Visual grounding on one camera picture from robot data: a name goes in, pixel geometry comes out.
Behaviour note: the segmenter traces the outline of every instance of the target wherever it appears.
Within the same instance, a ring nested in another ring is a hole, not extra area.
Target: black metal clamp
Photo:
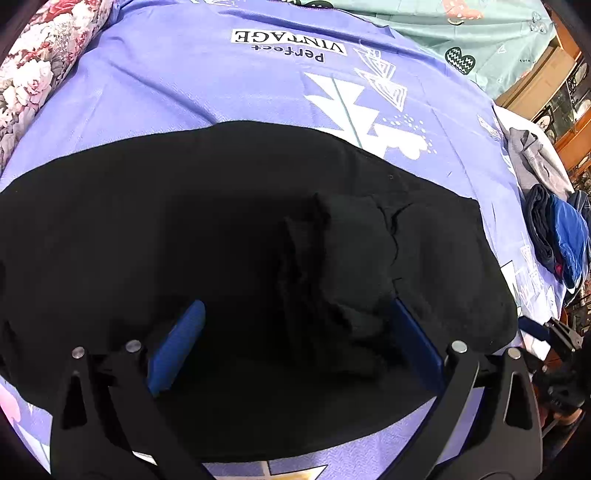
[[[499,375],[486,386],[460,456],[436,466],[482,360],[458,340],[448,351],[444,393],[379,480],[482,480],[503,472],[514,480],[534,479],[541,471],[540,425],[527,367],[515,348],[498,360]],[[51,430],[51,471],[56,479],[213,479],[160,416],[145,385],[144,360],[145,352],[137,344],[106,356],[74,350]],[[133,454],[130,438],[156,465]]]

